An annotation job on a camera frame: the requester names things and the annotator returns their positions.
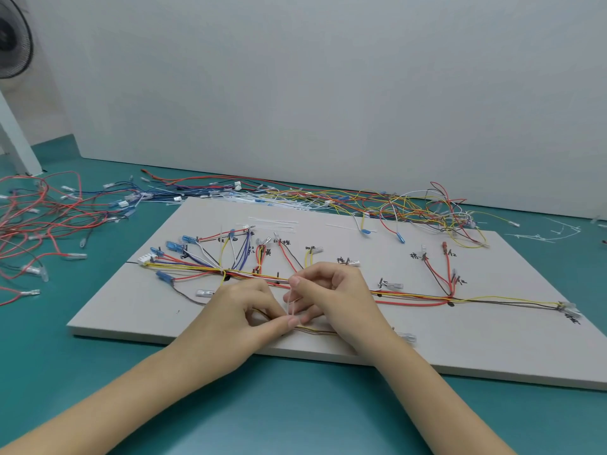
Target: right hand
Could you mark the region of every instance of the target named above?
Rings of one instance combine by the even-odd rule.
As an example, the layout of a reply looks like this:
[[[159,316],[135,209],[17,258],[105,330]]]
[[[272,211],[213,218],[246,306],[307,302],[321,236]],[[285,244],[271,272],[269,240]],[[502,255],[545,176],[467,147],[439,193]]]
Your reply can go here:
[[[346,342],[363,355],[396,334],[383,317],[360,270],[338,263],[319,262],[289,278],[285,302],[296,300],[302,324],[324,314]]]

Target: nail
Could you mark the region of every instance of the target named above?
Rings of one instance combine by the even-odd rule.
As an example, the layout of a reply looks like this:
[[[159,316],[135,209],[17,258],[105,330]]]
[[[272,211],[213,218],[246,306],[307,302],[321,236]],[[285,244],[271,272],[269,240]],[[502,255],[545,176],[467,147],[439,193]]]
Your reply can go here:
[[[289,285],[293,288],[296,288],[301,280],[302,279],[299,276],[291,276],[289,278]]]
[[[294,329],[299,326],[299,318],[297,316],[289,316],[289,329]]]

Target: hand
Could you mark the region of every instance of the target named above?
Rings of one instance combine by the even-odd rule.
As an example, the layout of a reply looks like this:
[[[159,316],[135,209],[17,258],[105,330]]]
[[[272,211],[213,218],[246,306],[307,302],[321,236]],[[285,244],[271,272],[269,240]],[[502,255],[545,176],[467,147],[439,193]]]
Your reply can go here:
[[[253,309],[272,319],[250,326],[247,316]],[[249,279],[220,287],[163,352],[193,391],[237,369],[251,354],[298,324],[297,317],[286,315],[265,281]]]
[[[320,262],[295,273],[284,301],[297,300],[302,324],[325,314],[335,331],[356,351],[372,356],[372,346],[396,334],[385,320],[358,268]]]

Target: wiring board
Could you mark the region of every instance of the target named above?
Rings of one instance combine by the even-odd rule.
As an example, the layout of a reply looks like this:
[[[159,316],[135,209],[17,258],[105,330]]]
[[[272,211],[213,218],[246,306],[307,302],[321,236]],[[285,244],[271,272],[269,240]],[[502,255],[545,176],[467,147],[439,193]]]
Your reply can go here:
[[[263,277],[283,303],[294,269],[358,261],[391,326],[413,336],[439,372],[607,389],[607,338],[563,309],[567,300],[497,233],[467,230],[486,239],[473,248],[408,222],[399,223],[404,243],[378,219],[357,228],[351,216],[189,198],[68,326],[74,335],[169,343],[208,301],[198,290]],[[195,240],[186,249],[194,259],[176,244],[184,235]],[[161,251],[149,255],[151,247]],[[323,317],[303,327],[260,353],[365,364],[337,335],[310,335],[331,333]]]

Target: green floor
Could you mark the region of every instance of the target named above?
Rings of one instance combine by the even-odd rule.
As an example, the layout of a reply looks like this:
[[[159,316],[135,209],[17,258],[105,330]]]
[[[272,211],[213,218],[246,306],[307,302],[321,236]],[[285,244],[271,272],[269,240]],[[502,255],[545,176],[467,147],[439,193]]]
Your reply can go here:
[[[140,166],[80,158],[71,136],[41,144],[35,150],[48,172],[80,172],[84,189],[96,190],[130,175],[135,179],[140,176]],[[188,174],[165,168],[154,168],[153,172],[167,177]],[[5,156],[0,157],[0,174],[11,174]],[[73,338],[65,324],[174,210],[144,203],[128,222],[95,230],[87,244],[87,260],[48,260],[48,283],[42,284],[33,276],[17,281],[28,289],[40,288],[42,295],[0,307],[0,446],[99,389],[159,348]],[[491,217],[479,218],[488,222],[481,226],[502,236],[517,232],[548,236],[550,229],[556,229],[546,215],[510,210],[499,210],[499,214],[519,222],[520,229]],[[603,280],[607,246],[601,244],[607,230],[584,219],[557,220],[580,226],[582,231],[556,244],[504,237],[607,332]],[[78,242],[75,238],[61,246],[65,252],[80,252]],[[520,454],[607,452],[607,393],[446,379]],[[430,452],[374,369],[254,356],[237,372],[156,417],[112,453]]]

